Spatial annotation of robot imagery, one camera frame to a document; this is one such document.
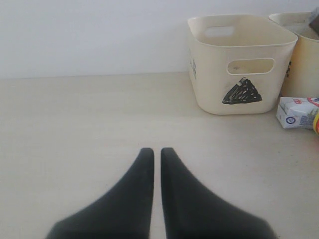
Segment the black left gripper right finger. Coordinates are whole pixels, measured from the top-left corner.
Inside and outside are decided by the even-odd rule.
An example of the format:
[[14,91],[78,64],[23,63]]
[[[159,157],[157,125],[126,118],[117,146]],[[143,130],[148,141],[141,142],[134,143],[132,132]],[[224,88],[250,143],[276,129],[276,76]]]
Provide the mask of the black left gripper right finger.
[[205,187],[173,148],[160,153],[161,198],[168,239],[275,239],[270,225]]

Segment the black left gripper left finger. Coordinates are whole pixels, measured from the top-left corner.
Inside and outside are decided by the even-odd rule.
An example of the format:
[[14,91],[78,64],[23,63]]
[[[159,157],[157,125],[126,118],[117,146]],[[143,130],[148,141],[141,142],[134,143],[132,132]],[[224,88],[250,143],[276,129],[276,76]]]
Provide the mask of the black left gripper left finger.
[[57,222],[48,239],[147,239],[154,196],[154,151],[142,148],[124,176],[101,198]]

